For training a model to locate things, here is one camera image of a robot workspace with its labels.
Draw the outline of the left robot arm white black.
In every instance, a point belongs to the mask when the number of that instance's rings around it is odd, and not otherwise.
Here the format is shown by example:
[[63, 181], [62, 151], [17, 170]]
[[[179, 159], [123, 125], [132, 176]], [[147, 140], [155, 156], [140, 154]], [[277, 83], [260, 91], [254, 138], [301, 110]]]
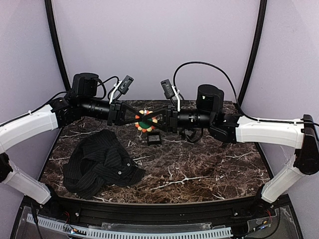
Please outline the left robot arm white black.
[[67, 126], [83, 116], [107, 120], [109, 125], [147, 122], [150, 117], [126, 103], [98, 98], [97, 87], [103, 86], [94, 73], [80, 73], [64, 97], [54, 97], [37, 110], [25, 113], [0, 125], [0, 181], [41, 205], [51, 201], [54, 193], [48, 186], [19, 169], [6, 151], [20, 142], [46, 131]]

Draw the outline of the flower brooch green orange yellow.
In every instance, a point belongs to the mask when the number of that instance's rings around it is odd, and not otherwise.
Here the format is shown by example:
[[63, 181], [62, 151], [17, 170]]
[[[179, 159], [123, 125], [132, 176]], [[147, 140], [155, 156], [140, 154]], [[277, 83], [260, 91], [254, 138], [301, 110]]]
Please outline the flower brooch green orange yellow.
[[[151, 122], [154, 122], [154, 123], [157, 123], [158, 120], [157, 119], [148, 119], [148, 121], [151, 121]], [[145, 132], [151, 132], [153, 129], [155, 129], [155, 127], [153, 125], [151, 125], [150, 123], [146, 123], [144, 121], [138, 121], [138, 122], [135, 122], [135, 127], [145, 133]]]

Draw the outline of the black pinstriped shirt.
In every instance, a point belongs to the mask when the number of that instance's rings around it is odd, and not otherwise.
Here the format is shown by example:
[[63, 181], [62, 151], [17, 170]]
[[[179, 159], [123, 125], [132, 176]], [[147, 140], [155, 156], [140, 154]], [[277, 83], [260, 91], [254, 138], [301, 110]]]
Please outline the black pinstriped shirt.
[[88, 200], [105, 185], [135, 185], [146, 171], [133, 161], [116, 134], [104, 129], [77, 144], [62, 172], [64, 187]]

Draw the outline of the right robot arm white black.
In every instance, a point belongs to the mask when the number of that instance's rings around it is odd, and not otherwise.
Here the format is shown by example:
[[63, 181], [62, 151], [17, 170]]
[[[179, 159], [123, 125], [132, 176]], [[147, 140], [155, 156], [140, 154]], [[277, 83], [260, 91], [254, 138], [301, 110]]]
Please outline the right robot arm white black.
[[243, 114], [223, 113], [224, 93], [213, 85], [197, 88], [196, 110], [163, 107], [146, 113], [140, 111], [138, 122], [162, 131], [178, 128], [207, 128], [216, 140], [225, 143], [261, 142], [292, 147], [294, 156], [284, 168], [266, 184], [257, 197], [271, 204], [292, 185], [306, 175], [319, 171], [319, 140], [310, 115], [302, 119], [253, 119]]

